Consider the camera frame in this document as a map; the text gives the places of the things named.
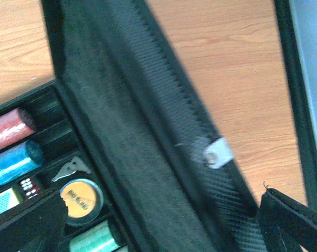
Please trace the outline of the yellow big blind button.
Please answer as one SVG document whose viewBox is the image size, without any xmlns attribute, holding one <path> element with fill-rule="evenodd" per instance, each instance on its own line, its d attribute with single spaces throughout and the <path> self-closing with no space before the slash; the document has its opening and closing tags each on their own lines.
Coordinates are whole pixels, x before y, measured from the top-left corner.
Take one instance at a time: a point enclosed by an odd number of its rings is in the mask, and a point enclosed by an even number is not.
<svg viewBox="0 0 317 252">
<path fill-rule="evenodd" d="M 96 203 L 97 195 L 91 185 L 83 181 L 67 184 L 60 192 L 60 196 L 68 207 L 68 216 L 82 218 L 89 215 Z"/>
</svg>

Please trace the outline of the blue poker chip stack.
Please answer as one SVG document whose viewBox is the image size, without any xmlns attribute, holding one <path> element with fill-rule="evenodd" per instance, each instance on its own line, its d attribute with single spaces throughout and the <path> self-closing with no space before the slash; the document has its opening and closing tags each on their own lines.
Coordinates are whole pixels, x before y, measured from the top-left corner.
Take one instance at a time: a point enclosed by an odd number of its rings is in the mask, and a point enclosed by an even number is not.
<svg viewBox="0 0 317 252">
<path fill-rule="evenodd" d="M 44 161 L 40 144 L 32 140 L 0 153 L 0 186 L 39 168 Z"/>
</svg>

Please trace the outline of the red translucent die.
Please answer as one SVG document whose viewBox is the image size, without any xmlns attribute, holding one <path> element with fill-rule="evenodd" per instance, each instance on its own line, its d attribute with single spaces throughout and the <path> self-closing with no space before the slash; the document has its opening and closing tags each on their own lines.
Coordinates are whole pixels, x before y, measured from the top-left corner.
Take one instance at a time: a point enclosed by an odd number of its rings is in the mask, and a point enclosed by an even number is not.
<svg viewBox="0 0 317 252">
<path fill-rule="evenodd" d="M 39 187 L 32 187 L 26 190 L 24 193 L 25 193 L 26 199 L 30 199 L 38 195 L 40 192 L 41 192 L 41 189 Z"/>
<path fill-rule="evenodd" d="M 37 189 L 38 184 L 36 180 L 32 177 L 27 177 L 19 182 L 20 187 L 23 191 L 29 191 L 32 189 Z"/>
</svg>

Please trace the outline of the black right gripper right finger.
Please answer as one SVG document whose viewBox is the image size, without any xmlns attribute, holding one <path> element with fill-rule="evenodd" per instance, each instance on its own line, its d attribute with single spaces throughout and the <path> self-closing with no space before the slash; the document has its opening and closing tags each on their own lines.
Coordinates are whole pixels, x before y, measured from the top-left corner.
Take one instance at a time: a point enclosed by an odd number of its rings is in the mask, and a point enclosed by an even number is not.
<svg viewBox="0 0 317 252">
<path fill-rule="evenodd" d="M 317 251 L 317 212 L 278 190 L 266 189 L 257 219 L 267 251 Z"/>
</svg>

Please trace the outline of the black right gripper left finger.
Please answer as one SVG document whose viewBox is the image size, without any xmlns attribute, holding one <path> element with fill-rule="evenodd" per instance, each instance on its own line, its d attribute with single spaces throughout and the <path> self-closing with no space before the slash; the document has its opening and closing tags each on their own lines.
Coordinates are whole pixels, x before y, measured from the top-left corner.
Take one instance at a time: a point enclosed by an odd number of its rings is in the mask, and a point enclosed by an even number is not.
<svg viewBox="0 0 317 252">
<path fill-rule="evenodd" d="M 67 216 L 55 188 L 20 203 L 0 214 L 0 251 L 57 251 Z"/>
</svg>

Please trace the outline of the green poker chip stack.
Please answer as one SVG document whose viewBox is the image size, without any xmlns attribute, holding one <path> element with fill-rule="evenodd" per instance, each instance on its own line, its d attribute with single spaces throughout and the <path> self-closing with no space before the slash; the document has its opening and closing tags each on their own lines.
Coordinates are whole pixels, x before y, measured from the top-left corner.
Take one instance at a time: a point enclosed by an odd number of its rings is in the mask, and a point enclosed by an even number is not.
<svg viewBox="0 0 317 252">
<path fill-rule="evenodd" d="M 107 220 L 74 237 L 69 243 L 70 252 L 109 252 L 120 247 Z"/>
</svg>

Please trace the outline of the black poker set case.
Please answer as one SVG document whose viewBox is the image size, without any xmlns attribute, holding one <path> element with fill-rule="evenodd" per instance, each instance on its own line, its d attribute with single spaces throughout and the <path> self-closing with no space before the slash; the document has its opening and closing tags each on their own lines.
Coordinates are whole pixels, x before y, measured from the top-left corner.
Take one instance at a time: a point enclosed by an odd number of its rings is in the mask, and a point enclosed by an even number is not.
<svg viewBox="0 0 317 252">
<path fill-rule="evenodd" d="M 144 1 L 42 1 L 55 79 L 0 105 L 37 131 L 43 191 L 74 179 L 102 190 L 87 225 L 66 223 L 57 251 L 108 221 L 115 251 L 266 251 L 258 208 L 234 158 Z M 51 179 L 74 156 L 91 174 Z"/>
</svg>

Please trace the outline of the red poker chip stack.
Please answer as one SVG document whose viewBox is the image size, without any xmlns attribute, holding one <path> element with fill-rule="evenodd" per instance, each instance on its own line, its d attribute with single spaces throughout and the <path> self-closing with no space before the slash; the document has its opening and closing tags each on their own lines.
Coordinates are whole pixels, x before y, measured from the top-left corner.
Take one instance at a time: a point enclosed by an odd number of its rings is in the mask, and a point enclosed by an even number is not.
<svg viewBox="0 0 317 252">
<path fill-rule="evenodd" d="M 14 144 L 37 131 L 32 116 L 22 108 L 0 116 L 0 150 Z"/>
</svg>

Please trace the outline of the playing card deck box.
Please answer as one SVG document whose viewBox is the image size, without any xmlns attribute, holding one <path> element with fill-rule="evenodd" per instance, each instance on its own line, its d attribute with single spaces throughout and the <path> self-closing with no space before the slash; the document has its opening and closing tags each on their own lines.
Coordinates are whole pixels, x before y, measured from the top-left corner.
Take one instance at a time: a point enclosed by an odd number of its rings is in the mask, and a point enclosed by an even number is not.
<svg viewBox="0 0 317 252">
<path fill-rule="evenodd" d="M 19 205 L 24 198 L 13 187 L 0 193 L 0 214 Z"/>
</svg>

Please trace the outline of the clear dealer button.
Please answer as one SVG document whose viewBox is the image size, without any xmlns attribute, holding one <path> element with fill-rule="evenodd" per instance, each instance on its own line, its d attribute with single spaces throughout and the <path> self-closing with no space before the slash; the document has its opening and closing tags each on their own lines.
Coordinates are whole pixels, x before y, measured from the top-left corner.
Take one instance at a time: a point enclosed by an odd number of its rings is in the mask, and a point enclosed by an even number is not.
<svg viewBox="0 0 317 252">
<path fill-rule="evenodd" d="M 104 205 L 101 188 L 92 180 L 77 178 L 60 189 L 60 196 L 68 207 L 67 224 L 80 227 L 94 221 Z"/>
</svg>

